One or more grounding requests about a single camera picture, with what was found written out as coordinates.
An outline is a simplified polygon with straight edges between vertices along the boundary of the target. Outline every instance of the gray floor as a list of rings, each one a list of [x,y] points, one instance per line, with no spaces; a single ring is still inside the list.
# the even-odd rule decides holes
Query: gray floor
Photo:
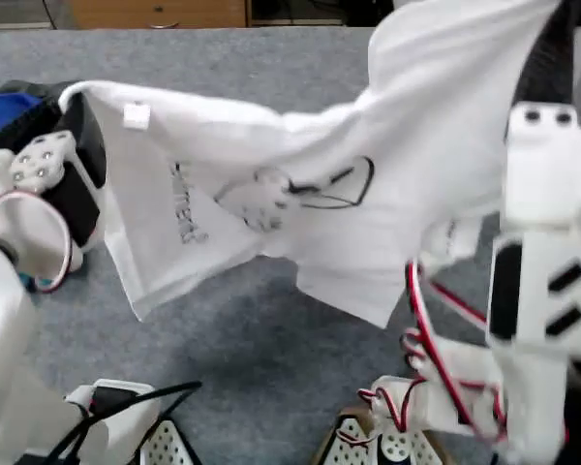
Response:
[[[370,34],[345,28],[4,34],[0,83],[108,78],[278,110],[320,110],[353,99],[366,84]],[[486,305],[495,230],[496,222],[488,222],[477,257],[442,277],[479,308]],[[101,247],[83,272],[37,300],[42,324],[33,363],[63,390],[99,377],[157,387],[202,379],[204,388],[178,417],[204,465],[307,464],[357,388],[381,374],[408,374],[398,337],[412,318],[401,303],[389,329],[379,330],[301,294],[293,274],[289,263],[255,260],[140,324]],[[431,311],[437,331],[481,340],[441,307]],[[459,465],[488,463],[477,441],[445,442]]]

